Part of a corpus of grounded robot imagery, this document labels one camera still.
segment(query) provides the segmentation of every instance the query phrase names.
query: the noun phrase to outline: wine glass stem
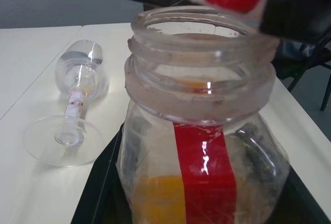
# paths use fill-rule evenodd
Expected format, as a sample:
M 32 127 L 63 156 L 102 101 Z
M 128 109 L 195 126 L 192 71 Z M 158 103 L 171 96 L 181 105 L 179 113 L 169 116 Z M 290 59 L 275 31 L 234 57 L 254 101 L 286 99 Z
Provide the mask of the wine glass stem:
M 82 114 L 84 98 L 85 93 L 83 91 L 72 90 L 64 115 L 79 118 Z

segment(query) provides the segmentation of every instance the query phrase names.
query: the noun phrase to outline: clear glass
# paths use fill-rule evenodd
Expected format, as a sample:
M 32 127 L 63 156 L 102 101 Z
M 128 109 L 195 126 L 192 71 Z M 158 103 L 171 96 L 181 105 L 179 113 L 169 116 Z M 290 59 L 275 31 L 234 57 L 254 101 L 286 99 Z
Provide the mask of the clear glass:
M 134 223 L 265 223 L 290 168 L 258 114 L 278 41 L 206 7 L 131 26 L 117 168 Z
M 82 89 L 87 101 L 100 96 L 108 86 L 102 63 L 100 45 L 90 40 L 75 42 L 57 62 L 55 82 L 58 90 L 69 96 L 71 90 Z
M 63 116 L 31 124 L 24 133 L 27 151 L 49 165 L 79 166 L 96 159 L 106 146 L 99 130 L 80 119 L 83 105 L 106 92 L 101 47 L 93 41 L 75 42 L 59 58 L 55 70 L 58 89 L 69 97 Z

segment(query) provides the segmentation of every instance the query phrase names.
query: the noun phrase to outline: black chair leg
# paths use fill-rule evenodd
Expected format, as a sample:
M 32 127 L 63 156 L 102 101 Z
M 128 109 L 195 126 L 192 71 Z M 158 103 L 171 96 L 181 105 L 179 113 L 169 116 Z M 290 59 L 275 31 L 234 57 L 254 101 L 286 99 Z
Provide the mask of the black chair leg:
M 315 46 L 314 51 L 312 52 L 312 54 L 307 58 L 305 64 L 303 65 L 301 71 L 298 73 L 298 75 L 293 79 L 292 83 L 290 84 L 290 86 L 288 87 L 288 91 L 291 92 L 294 87 L 296 86 L 296 84 L 299 82 L 299 80 L 301 79 L 301 77 L 304 75 L 304 73 L 306 72 L 306 70 L 308 70 L 310 68 L 310 66 L 314 63 L 315 59 L 317 59 L 321 53 L 321 51 L 323 50 L 323 48 L 331 41 L 331 38 L 329 36 L 327 36 L 327 38 L 322 39 L 321 42 Z
M 321 111 L 325 110 L 325 108 L 327 106 L 327 102 L 329 101 L 330 94 L 331 94 L 331 75 L 330 75 L 329 81 L 327 83 L 326 91 L 325 91 L 322 106 L 321 106 Z

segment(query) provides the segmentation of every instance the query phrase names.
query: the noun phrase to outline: orange liquid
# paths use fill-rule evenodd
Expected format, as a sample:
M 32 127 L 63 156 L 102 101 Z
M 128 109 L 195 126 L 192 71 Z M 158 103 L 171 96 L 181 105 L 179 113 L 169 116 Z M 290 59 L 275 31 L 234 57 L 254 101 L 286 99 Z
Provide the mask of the orange liquid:
M 185 224 L 185 196 L 180 176 L 143 177 L 132 197 L 138 224 Z

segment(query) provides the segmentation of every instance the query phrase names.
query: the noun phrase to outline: wine glass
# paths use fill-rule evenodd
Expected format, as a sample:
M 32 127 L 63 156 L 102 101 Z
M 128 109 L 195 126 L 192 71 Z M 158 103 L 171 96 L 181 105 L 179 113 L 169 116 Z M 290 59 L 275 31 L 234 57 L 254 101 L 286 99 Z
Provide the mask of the wine glass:
M 79 40 L 59 58 L 55 69 L 58 89 L 68 96 L 64 115 L 29 125 L 24 133 L 27 151 L 54 166 L 79 166 L 96 159 L 106 144 L 100 131 L 80 118 L 83 104 L 105 93 L 102 50 L 93 41 Z

